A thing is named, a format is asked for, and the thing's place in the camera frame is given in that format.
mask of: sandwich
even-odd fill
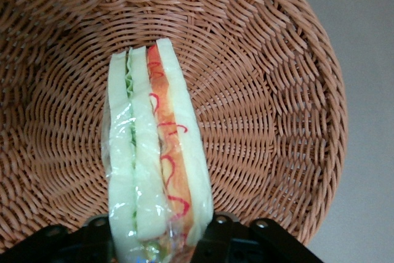
[[[111,57],[108,206],[118,261],[194,246],[213,215],[198,123],[169,39]]]

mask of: basket weave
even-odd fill
[[[340,66],[305,0],[0,0],[0,251],[107,211],[100,160],[110,55],[171,38],[215,209],[301,242],[345,157]]]

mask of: white wall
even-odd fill
[[[339,189],[309,244],[325,263],[394,262],[394,0],[307,0],[342,67],[349,140]]]

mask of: woven basket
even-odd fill
[[[305,0],[0,0],[0,251],[107,211],[110,55],[169,37],[203,135],[215,209],[307,243],[345,157],[340,66]]]

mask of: metal rivet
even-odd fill
[[[45,235],[47,237],[54,237],[54,236],[58,235],[59,233],[60,233],[60,228],[54,227],[54,228],[48,229],[47,232],[45,233]]]
[[[265,222],[265,221],[263,221],[263,220],[258,220],[258,221],[256,222],[256,225],[257,225],[258,227],[260,227],[260,228],[267,228],[267,227],[268,227],[267,222]]]
[[[100,226],[102,226],[102,225],[105,225],[105,219],[104,218],[100,218],[100,219],[97,219],[96,221],[94,221],[94,225],[96,226],[96,227],[100,227]]]
[[[218,216],[218,217],[216,217],[216,222],[218,222],[219,224],[226,223],[227,218],[225,216]]]

